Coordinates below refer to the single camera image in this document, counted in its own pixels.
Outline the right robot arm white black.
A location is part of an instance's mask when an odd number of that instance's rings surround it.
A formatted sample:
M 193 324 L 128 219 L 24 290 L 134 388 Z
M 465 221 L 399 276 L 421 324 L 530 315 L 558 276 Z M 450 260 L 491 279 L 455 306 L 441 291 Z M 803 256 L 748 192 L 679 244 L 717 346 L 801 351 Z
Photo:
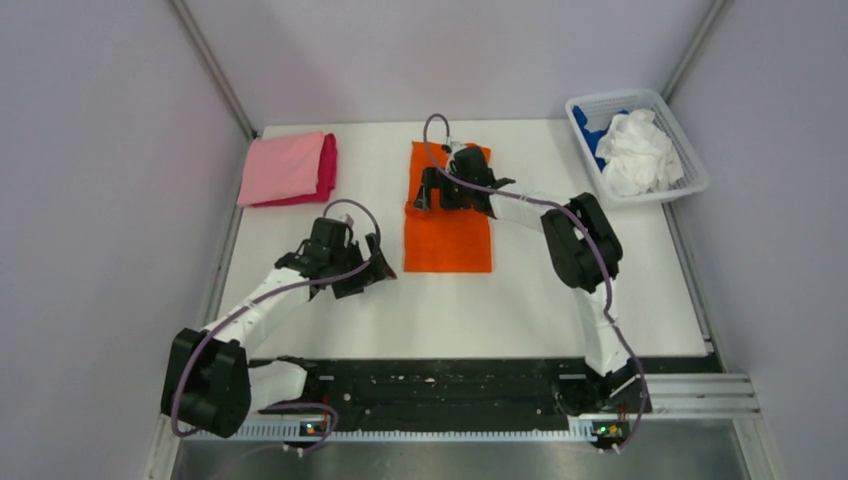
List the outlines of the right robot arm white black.
M 615 307 L 623 247 L 597 198 L 582 193 L 562 203 L 523 193 L 514 189 L 514 180 L 495 176 L 480 147 L 452 142 L 442 149 L 447 164 L 432 161 L 423 169 L 413 208 L 473 210 L 541 233 L 557 278 L 574 294 L 586 373 L 576 392 L 558 395 L 558 409 L 569 415 L 612 412 L 637 385 L 636 407 L 644 410 L 644 368 L 623 335 Z

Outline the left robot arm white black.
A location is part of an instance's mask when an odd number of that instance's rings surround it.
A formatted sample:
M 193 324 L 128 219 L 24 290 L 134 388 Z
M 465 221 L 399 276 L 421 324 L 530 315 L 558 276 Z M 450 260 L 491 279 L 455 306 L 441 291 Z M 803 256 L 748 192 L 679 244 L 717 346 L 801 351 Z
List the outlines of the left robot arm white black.
M 319 217 L 309 237 L 280 257 L 227 314 L 201 330 L 180 331 L 171 344 L 160 405 L 173 433 L 228 438 L 249 414 L 278 404 L 302 414 L 314 410 L 321 388 L 306 367 L 292 360 L 251 362 L 286 317 L 323 290 L 342 299 L 396 279 L 381 240 L 380 230 L 366 234 L 363 252 L 351 221 Z

